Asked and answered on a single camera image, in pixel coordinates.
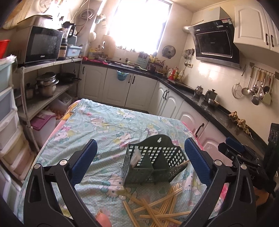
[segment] wall cabinet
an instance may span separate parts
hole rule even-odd
[[[157,80],[133,74],[125,107],[148,110]]]
[[[219,159],[225,165],[232,166],[232,161],[218,151],[219,143],[225,141],[226,137],[210,122],[199,137],[200,144],[213,160]]]
[[[163,85],[161,82],[157,81],[155,90],[153,92],[149,108],[148,108],[148,113],[153,114],[153,115],[159,115],[162,105],[165,100],[165,94],[168,91],[167,87]]]
[[[235,6],[234,43],[270,49],[268,24],[260,4]]]
[[[96,102],[102,101],[107,68],[82,65],[80,72],[79,97],[87,98]]]
[[[183,99],[177,95],[174,91],[169,90],[165,94],[164,103],[160,111],[160,116],[175,118]]]
[[[235,6],[234,44],[248,58],[279,69],[279,30],[260,3]]]
[[[124,107],[132,75],[133,74],[129,74],[125,80],[120,81],[117,78],[117,71],[108,68],[104,84],[102,102]]]
[[[202,134],[202,132],[208,124],[208,121],[203,116],[201,116],[193,107],[191,107],[186,101],[183,101],[175,119],[184,122],[187,125],[187,127],[191,130],[191,132],[194,135],[197,135],[196,138],[200,137],[200,135]]]

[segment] metal shelf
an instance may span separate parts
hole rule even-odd
[[[48,62],[48,63],[43,63],[43,64],[35,64],[33,66],[28,66],[28,67],[24,67],[24,73],[27,72],[31,72],[37,69],[41,69],[41,68],[46,68],[46,67],[50,67],[53,65],[61,65],[61,64],[66,64],[66,63],[70,63],[70,62],[80,62],[82,61],[82,58],[72,58],[72,59],[66,59],[63,61],[53,61],[53,62]]]
[[[35,117],[43,108],[45,108],[49,103],[56,99],[59,95],[67,91],[73,84],[68,85],[57,85],[56,91],[53,96],[49,98],[44,98],[42,96],[35,96],[33,99],[26,101],[27,105],[27,118],[24,114],[23,107],[18,108],[18,116],[20,119],[27,121]]]

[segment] microwave oven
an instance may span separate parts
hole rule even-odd
[[[17,56],[18,64],[58,58],[63,33],[58,30],[30,26],[13,34],[9,55]]]
[[[239,49],[234,44],[234,26],[230,18],[189,27],[194,39],[196,59],[240,68]]]

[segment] screw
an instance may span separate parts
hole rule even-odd
[[[39,163],[37,163],[37,164],[34,165],[34,169],[38,169],[38,168],[40,168],[40,166],[41,165]]]
[[[215,160],[214,163],[215,163],[215,165],[218,165],[218,166],[222,165],[222,162],[220,160]]]
[[[240,166],[242,169],[247,169],[247,166],[246,165],[244,165],[244,164],[241,164],[241,166]]]
[[[68,162],[67,160],[63,159],[63,160],[61,160],[61,161],[59,162],[59,164],[60,164],[60,165],[66,165],[67,162]]]

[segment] kitchen counter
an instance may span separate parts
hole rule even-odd
[[[230,112],[222,106],[219,106],[218,108],[213,108],[209,106],[206,102],[204,102],[203,97],[197,98],[196,96],[194,96],[193,88],[189,86],[184,87],[176,85],[168,81],[166,78],[159,78],[151,73],[148,73],[147,71],[143,71],[137,68],[127,68],[116,63],[110,63],[106,65],[97,62],[84,61],[83,64],[121,70],[122,72],[138,74],[160,81],[169,89],[171,89],[180,97],[182,97],[206,120],[210,121],[221,133],[224,134],[224,136],[231,137],[233,139],[238,140],[240,143],[244,145],[248,145],[257,153],[259,157],[263,158],[265,150],[267,149],[267,144],[251,128],[249,128],[249,131],[251,132],[252,137],[247,135],[242,129],[240,129],[235,123],[233,123],[229,119],[228,114],[230,114]]]

